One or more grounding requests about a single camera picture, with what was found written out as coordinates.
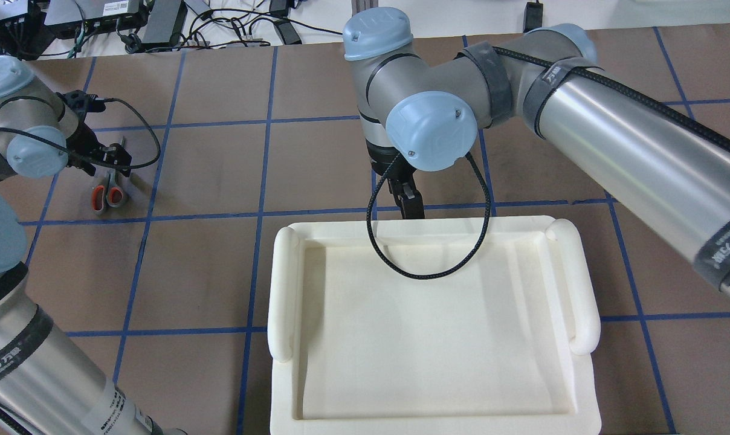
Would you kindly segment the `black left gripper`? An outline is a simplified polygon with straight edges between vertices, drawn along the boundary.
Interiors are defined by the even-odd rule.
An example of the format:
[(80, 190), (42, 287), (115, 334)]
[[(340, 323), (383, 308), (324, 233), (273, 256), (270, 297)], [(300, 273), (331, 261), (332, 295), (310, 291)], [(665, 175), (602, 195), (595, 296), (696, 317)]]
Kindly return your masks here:
[(57, 92), (63, 102), (59, 124), (63, 126), (66, 148), (80, 156), (119, 166), (129, 166), (131, 155), (122, 145), (103, 145), (92, 129), (86, 125), (85, 118), (90, 112), (103, 112), (106, 104), (96, 94), (84, 91)]

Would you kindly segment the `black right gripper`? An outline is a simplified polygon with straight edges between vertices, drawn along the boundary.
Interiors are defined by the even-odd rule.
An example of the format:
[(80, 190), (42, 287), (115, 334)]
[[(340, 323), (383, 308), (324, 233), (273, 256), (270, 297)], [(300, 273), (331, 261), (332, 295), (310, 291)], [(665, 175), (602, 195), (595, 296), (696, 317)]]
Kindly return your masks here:
[(424, 219), (424, 201), (414, 180), (416, 168), (395, 147), (379, 146), (367, 141), (367, 151), (373, 171), (389, 182), (390, 192), (395, 196), (401, 217)]

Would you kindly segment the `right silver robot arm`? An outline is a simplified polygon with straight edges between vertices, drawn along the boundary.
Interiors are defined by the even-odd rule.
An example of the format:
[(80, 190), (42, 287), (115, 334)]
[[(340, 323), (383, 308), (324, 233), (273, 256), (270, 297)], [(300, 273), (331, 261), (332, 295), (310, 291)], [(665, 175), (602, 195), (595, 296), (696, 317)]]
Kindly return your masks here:
[(479, 129), (517, 116), (730, 296), (730, 139), (609, 77), (583, 28), (479, 42), (435, 67), (397, 8), (354, 14), (342, 38), (373, 171), (403, 217), (424, 217), (416, 170), (470, 159)]

